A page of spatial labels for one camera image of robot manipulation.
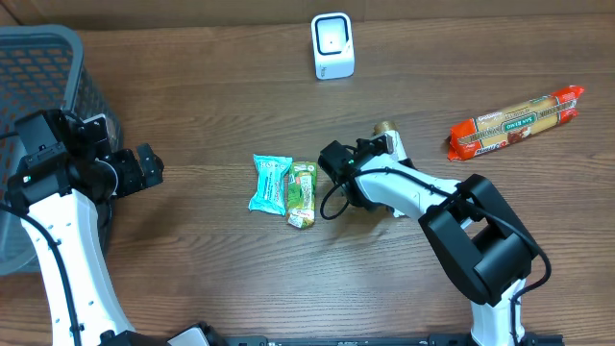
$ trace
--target green snack wrapper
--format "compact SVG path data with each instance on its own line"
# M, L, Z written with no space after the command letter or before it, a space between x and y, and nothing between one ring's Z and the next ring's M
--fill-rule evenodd
M315 197L316 162L293 162L288 172L288 223L301 230L313 225Z

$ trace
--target snack package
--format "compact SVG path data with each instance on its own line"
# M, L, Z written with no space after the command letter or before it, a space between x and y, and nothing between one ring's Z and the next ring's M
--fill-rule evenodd
M257 193L250 200L250 210L260 210L279 215L286 214L284 206L284 176L292 158L254 155L258 171Z
M304 229L314 224L316 163L294 162L288 173L289 224Z
M468 160L570 121L578 114L575 106L584 91L580 86L568 86L453 126L449 160Z

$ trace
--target metal object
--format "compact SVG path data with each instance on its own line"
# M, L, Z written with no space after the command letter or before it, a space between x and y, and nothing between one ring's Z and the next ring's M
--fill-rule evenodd
M104 332L134 327L119 307L100 244L100 222L106 225L111 212L96 217L96 207L161 184L164 166L148 144L137 146L140 164L130 149L112 152L104 115L86 121L69 120L72 115L36 111L15 121L28 157L9 178L11 207L3 209L40 223L21 220L37 251L54 345L98 345Z
M16 119L41 109L62 109L83 119L104 113L111 149L120 149L122 134L117 117L83 63L81 40L63 26L0 28L0 132L13 131ZM25 154L18 137L0 141L0 199ZM108 226L99 230L103 249ZM20 221L0 213L0 275L38 271L35 257Z
M374 136L383 134L387 131L398 131L395 121L390 121L390 120L381 121L378 124L376 124L376 126L374 126Z
M378 338L305 338L267 339L264 336L227 337L228 346L474 346L469 334L431 334L429 337L378 337ZM522 346L561 346L561 335L538 336L528 333Z

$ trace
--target black cable wire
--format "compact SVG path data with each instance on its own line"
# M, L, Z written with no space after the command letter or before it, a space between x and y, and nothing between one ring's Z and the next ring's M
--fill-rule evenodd
M325 215L325 205L327 204L327 201L329 201L329 197L331 197L331 195L333 195L333 193L336 192L342 185L343 184L335 185L332 189L329 190L329 192L327 192L325 197L323 197L323 202L320 204L320 216L323 219L329 221L335 219L337 216L341 215L346 210L346 208L348 208L348 205L350 205L350 202L346 200L346 204L344 205L344 207L342 207L342 209L339 210L336 214L331 216Z
M19 136L19 134L16 131L11 131L9 133L5 133L3 135L0 135L0 140L8 138L10 136Z
M105 219L105 222L103 222L103 224L100 226L101 229L109 226L109 223L111 222L111 218L113 217L113 209L111 208L110 199L107 200L106 207L107 207L107 218Z
M75 346L82 346L81 343L81 327L79 325L79 321L77 319L77 311L75 310L75 302L73 301L73 294L70 289L70 282L68 281L68 274L66 273L66 266L64 265L64 261L62 260L62 256L60 255L60 250L58 250L58 243L54 238L39 224L34 218L23 214L5 204L0 203L0 210L8 212L12 215L20 217L30 223L34 228L36 228L40 234L47 240L47 244L49 245L49 249L54 255L56 259L56 264L58 265L58 271L60 272L61 285L64 289L64 297L66 298L66 307L68 308L68 317L70 319L70 331L73 334L73 340L75 341Z
M426 183L422 180L420 180L419 178L416 178L410 174L405 173L404 171L398 170L398 169L393 169L393 168L389 168L389 167L385 167L385 168L376 168L376 169L367 169L364 171L359 171L356 174L354 174L351 179L355 179L357 177L363 176L363 175L367 175L367 174L373 174L373 173L385 173L385 174L396 174L399 176L402 176L404 178L407 178L411 181L413 181L414 183L416 183L417 185L420 185L426 189L428 189L429 191L431 191L432 193L437 193L441 196L450 198L453 197L453 194L446 192L434 185L431 185L429 183ZM325 204L327 203L327 201L329 200L329 197L331 197L331 195L338 189L340 188L342 185L344 185L345 183L342 184L337 184L335 185L329 192L327 192L327 194L325 195L325 198L323 198L323 202L320 205L320 215L322 216L323 219L325 220L333 220L335 219L337 216L341 215L342 212L344 212L344 210L346 210L346 208L348 207L349 203L348 201L346 201L346 205L344 205L344 207L335 215L332 216L326 216L324 213L325 210ZM545 274L543 275L543 277L538 280L537 282L533 283L533 284L529 284L527 286L525 286L524 288L522 288L521 290L519 290L517 293L513 294L513 296L510 298L510 323L511 323L511 333L512 333L512 339L514 341L515 346L519 346L519 341L517 340L517 326L516 326L516 306L519 304L519 298L521 298L521 296L523 296L524 294L533 291L534 289L542 286L543 284L545 284L549 278L551 277L551 273L552 273L552 268L551 268L551 261L549 260L549 257L547 256L547 254L542 250L542 248L532 239L530 239L529 237L527 237L523 232L519 231L516 227L514 227L513 225L509 224L508 222L504 221L502 218L500 218L499 216L494 215L491 212L488 212L487 210L484 210L478 206L476 206L474 203L471 203L465 199L458 199L457 201L460 201L461 203L464 203L466 206L468 206L469 208L473 209L474 211L480 213L482 216L484 217L488 217L500 224L502 224L503 226L505 226L506 228L510 229L514 234L516 234L517 236L519 236L521 238L521 240L526 243L526 245L528 245L529 248L531 248L535 253L538 254L538 256L540 256L540 259L543 260L543 262L545 263Z

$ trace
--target white device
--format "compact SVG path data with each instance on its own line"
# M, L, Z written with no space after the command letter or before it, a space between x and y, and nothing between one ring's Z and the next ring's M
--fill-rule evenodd
M361 170L393 168L433 185L443 191L453 193L459 181L438 179L397 162L397 154L381 154L366 162ZM371 173L357 177L357 185L363 195L374 203L393 208L396 212L413 219L421 217L430 206L440 205L446 197L432 193L429 189L417 185L399 175ZM463 222L465 229L472 223ZM478 305L471 302L473 326L471 335L479 346L514 346L511 330L510 299L513 294L524 287L526 280L517 280L502 295L502 301L495 307L489 304ZM521 325L521 305L516 307L515 326L520 341L525 335Z
M397 130L389 129L383 132L386 134L388 139L388 147L390 150L391 159L397 162L403 162L408 160L408 156L406 154L406 149L404 149L404 144L402 143L402 138L400 137L400 133ZM392 208L394 217L405 216L403 212Z
M30 206L29 215L47 229L58 246L73 292L75 310L83 325L83 345L100 344L100 334L134 331L117 302L98 240L98 213L81 192L58 193ZM35 245L51 311L54 345L72 345L70 321L60 271L40 232L29 222L22 226Z
M355 73L355 47L350 17L342 12L325 13L311 20L316 78L329 80Z

